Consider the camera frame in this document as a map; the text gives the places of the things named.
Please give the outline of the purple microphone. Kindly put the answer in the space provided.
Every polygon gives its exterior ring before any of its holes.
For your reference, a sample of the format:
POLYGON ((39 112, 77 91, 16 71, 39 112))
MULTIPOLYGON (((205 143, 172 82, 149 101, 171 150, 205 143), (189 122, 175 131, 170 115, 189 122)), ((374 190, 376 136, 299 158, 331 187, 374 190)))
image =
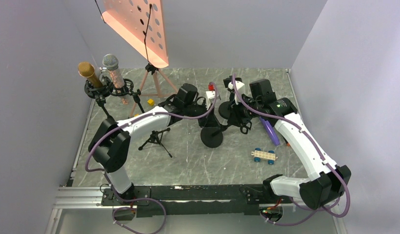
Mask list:
POLYGON ((278 138, 275 129, 271 126, 271 124, 269 123, 269 121, 259 117, 260 122, 262 123, 264 129, 266 130, 269 138, 271 139, 272 143, 275 146, 279 146, 280 145, 280 139, 278 138))

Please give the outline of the black tripod mic stand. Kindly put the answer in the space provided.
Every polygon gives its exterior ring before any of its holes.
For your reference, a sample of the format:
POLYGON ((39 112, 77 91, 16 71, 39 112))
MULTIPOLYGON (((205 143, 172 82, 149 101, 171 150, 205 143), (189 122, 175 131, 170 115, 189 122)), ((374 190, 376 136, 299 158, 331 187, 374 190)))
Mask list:
POLYGON ((169 112, 163 107, 156 106, 152 110, 136 117, 118 120, 115 122, 115 126, 127 132, 127 135, 132 140, 138 140, 149 134, 149 138, 138 147, 138 150, 142 151, 148 143, 165 148, 162 143, 162 136, 164 132, 170 131, 170 123, 171 116, 169 112))

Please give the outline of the silver mesh glitter microphone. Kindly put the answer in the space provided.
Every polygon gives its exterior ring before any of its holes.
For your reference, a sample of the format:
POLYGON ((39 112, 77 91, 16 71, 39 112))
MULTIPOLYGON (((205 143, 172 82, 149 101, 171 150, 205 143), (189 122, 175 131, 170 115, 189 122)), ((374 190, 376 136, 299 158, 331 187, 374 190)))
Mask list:
POLYGON ((114 85, 114 93, 121 98, 123 105, 128 105, 129 100, 124 96, 120 96, 124 94, 122 92, 123 87, 125 86, 124 78, 119 70, 119 61, 117 57, 113 54, 106 54, 102 59, 103 66, 106 67, 108 73, 111 77, 112 83, 114 85))

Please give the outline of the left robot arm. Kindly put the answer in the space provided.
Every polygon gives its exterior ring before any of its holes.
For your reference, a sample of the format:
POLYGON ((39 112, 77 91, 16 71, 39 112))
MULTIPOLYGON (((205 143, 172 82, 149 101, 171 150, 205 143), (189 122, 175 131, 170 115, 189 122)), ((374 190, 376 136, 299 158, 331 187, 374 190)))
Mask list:
POLYGON ((214 89, 206 92, 201 104, 198 103, 201 97, 197 87, 185 83, 176 94, 169 96, 150 111, 119 121, 109 117, 101 123, 89 145, 88 157, 101 165, 99 171, 104 172, 115 191, 116 201, 126 205, 135 197, 135 186, 124 167, 131 141, 169 127, 182 119, 196 119, 200 127, 205 127, 207 118, 212 115, 216 101, 220 98, 216 84, 209 84, 214 89))

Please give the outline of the pink music stand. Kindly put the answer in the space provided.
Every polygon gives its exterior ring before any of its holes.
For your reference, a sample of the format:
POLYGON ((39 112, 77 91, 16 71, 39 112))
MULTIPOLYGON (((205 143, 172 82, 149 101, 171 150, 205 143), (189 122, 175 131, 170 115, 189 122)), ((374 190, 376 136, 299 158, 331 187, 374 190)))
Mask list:
POLYGON ((178 88, 162 71, 169 66, 162 1, 104 0, 103 6, 101 19, 147 60, 140 90, 150 74, 157 91, 150 96, 167 96, 161 91, 158 75, 162 76, 176 93, 178 88))

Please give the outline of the gold microphone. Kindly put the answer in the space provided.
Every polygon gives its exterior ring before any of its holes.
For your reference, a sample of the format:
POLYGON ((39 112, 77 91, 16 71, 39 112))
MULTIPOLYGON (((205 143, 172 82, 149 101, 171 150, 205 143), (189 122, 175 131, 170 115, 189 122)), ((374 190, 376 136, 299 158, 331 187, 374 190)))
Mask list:
POLYGON ((95 68, 89 62, 83 61, 78 64, 79 75, 86 78, 95 88, 101 88, 103 83, 95 74, 95 68))

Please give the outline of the toy brick car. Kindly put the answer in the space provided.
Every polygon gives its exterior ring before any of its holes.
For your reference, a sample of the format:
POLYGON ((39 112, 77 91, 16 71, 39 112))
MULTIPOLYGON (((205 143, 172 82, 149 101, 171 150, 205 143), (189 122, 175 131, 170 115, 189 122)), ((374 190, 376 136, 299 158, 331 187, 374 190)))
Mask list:
POLYGON ((266 161, 269 165, 273 165, 278 159, 274 151, 264 152, 260 148, 256 148, 252 151, 251 156, 255 162, 266 161))

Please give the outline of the yellow cube far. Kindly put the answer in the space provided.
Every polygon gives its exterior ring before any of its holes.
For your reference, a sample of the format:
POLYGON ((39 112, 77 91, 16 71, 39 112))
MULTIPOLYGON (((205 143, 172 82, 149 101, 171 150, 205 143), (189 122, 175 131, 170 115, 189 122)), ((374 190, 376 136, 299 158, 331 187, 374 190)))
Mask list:
POLYGON ((154 106, 155 105, 155 101, 153 99, 148 99, 147 103, 149 104, 149 106, 154 106))

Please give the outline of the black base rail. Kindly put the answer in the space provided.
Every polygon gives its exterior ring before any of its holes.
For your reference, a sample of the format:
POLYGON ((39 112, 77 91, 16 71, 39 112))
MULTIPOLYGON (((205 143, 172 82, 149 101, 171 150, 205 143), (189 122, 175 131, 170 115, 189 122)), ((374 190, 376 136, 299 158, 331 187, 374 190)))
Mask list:
POLYGON ((132 197, 120 200, 105 188, 101 205, 137 208, 137 217, 154 215, 244 214, 259 215, 261 210, 290 204, 286 196, 265 193, 262 184, 135 186, 132 197))

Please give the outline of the black shock-mount stand left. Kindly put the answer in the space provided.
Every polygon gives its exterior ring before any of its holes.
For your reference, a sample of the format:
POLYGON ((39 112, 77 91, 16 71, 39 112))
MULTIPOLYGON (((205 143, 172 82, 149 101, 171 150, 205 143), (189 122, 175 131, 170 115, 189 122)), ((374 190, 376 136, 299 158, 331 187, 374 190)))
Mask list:
POLYGON ((114 85, 107 76, 102 76, 102 87, 96 88, 90 81, 86 81, 84 85, 85 93, 92 99, 96 100, 97 105, 104 111, 107 118, 113 118, 105 108, 106 98, 112 94, 114 85))

